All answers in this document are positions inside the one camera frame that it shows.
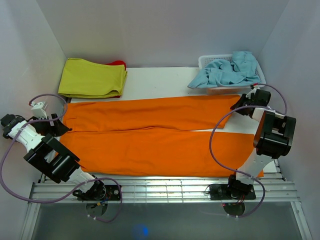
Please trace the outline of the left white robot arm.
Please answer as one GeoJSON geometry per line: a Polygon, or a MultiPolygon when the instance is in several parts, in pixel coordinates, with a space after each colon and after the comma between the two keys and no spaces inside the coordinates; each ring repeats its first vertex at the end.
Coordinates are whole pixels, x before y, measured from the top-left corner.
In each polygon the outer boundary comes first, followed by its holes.
{"type": "Polygon", "coordinates": [[[21,131],[15,141],[26,149],[24,160],[55,183],[83,183],[72,192],[78,200],[105,199],[107,191],[104,183],[84,172],[80,167],[80,159],[57,139],[71,129],[57,119],[57,114],[54,113],[51,117],[54,119],[53,123],[39,122],[35,116],[25,119],[20,115],[6,114],[0,119],[2,136],[13,139],[21,131]]]}

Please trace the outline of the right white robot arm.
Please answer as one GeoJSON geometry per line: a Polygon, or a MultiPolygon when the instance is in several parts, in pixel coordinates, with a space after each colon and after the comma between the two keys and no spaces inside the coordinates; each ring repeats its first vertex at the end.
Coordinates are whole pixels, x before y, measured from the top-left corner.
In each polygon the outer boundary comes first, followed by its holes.
{"type": "Polygon", "coordinates": [[[232,198],[244,198],[254,193],[254,178],[272,160],[286,156],[292,147],[297,120],[268,108],[271,93],[259,87],[252,87],[231,109],[249,116],[258,122],[253,138],[253,151],[238,169],[231,174],[226,185],[226,194],[232,198]]]}

